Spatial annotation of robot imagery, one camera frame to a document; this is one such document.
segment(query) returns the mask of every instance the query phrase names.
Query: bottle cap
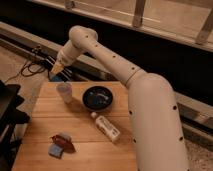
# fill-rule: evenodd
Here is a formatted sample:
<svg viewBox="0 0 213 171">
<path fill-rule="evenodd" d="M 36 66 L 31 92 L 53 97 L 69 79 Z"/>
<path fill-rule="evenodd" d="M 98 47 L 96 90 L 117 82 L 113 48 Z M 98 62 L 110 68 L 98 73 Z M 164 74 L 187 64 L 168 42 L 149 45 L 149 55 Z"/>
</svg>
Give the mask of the bottle cap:
<svg viewBox="0 0 213 171">
<path fill-rule="evenodd" d="M 96 112 L 92 112 L 92 113 L 91 113 L 91 117 L 95 119 L 95 118 L 98 117 L 98 114 L 97 114 Z"/>
</svg>

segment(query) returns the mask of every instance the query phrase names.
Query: black cable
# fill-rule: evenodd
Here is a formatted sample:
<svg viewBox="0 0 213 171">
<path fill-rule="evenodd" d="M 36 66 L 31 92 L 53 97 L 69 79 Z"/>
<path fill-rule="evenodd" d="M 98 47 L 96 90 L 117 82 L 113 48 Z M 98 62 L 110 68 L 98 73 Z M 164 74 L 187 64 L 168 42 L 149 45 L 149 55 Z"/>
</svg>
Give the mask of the black cable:
<svg viewBox="0 0 213 171">
<path fill-rule="evenodd" d="M 14 75 L 14 76 L 12 76 L 12 77 L 9 77 L 9 78 L 4 82 L 4 84 L 6 84 L 7 82 L 9 82 L 9 81 L 12 80 L 12 79 L 17 78 L 17 77 L 21 74 L 22 69 L 27 65 L 27 63 L 28 63 L 28 60 L 25 61 L 24 65 L 21 67 L 21 70 L 20 70 L 16 75 Z"/>
<path fill-rule="evenodd" d="M 40 68 L 38 68 L 38 69 L 35 70 L 35 71 L 32 70 L 32 68 L 31 68 L 32 66 L 38 65 L 38 64 L 42 64 L 42 60 L 37 60 L 36 56 L 37 56 L 37 53 L 34 52 L 33 61 L 31 61 L 30 63 L 28 63 L 28 62 L 29 62 L 29 59 L 27 59 L 27 60 L 25 61 L 24 65 L 21 67 L 20 71 L 19 71 L 16 75 L 14 75 L 14 76 L 8 78 L 4 83 L 6 84 L 6 83 L 9 82 L 10 80 L 17 78 L 19 75 L 22 75 L 23 77 L 31 77 L 31 76 L 34 76 L 34 75 L 36 75 L 36 74 L 40 74 L 40 73 L 44 72 L 44 71 L 46 70 L 46 68 L 45 68 L 44 66 L 41 66 Z M 24 71 L 25 71 L 26 69 L 28 70 L 28 72 L 29 72 L 30 74 L 25 74 L 25 73 L 24 73 Z"/>
</svg>

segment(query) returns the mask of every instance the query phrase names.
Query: red object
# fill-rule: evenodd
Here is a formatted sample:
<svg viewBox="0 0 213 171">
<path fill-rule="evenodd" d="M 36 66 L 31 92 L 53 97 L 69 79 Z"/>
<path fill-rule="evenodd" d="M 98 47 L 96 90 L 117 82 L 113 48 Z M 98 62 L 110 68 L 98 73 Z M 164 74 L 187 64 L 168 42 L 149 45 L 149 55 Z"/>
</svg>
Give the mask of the red object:
<svg viewBox="0 0 213 171">
<path fill-rule="evenodd" d="M 54 135 L 51 138 L 53 140 L 53 143 L 58 145 L 59 147 L 63 148 L 63 150 L 75 152 L 75 147 L 71 141 L 65 139 L 64 137 L 62 137 L 60 135 Z"/>
</svg>

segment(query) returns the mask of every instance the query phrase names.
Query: black chair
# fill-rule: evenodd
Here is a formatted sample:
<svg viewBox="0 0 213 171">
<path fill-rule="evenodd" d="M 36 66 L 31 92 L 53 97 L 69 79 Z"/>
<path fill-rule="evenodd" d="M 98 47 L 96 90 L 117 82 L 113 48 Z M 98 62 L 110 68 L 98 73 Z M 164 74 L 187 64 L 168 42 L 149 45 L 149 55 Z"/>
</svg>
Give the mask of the black chair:
<svg viewBox="0 0 213 171">
<path fill-rule="evenodd" d="M 0 80 L 0 161 L 6 161 L 4 166 L 12 167 L 15 155 L 21 144 L 21 139 L 11 142 L 16 124 L 28 123 L 30 117 L 16 107 L 24 102 L 24 98 L 18 95 L 21 86 L 18 84 L 5 85 Z"/>
</svg>

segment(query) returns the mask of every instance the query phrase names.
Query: plastic bottle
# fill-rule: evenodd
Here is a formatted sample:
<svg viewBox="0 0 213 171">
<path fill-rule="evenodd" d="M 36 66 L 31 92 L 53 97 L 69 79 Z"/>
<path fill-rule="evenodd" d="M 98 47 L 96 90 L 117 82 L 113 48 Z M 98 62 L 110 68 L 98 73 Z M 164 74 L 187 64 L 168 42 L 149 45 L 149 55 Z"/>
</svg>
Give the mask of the plastic bottle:
<svg viewBox="0 0 213 171">
<path fill-rule="evenodd" d="M 91 113 L 91 117 L 95 119 L 96 126 L 114 143 L 121 132 L 104 116 L 98 115 L 96 112 Z"/>
</svg>

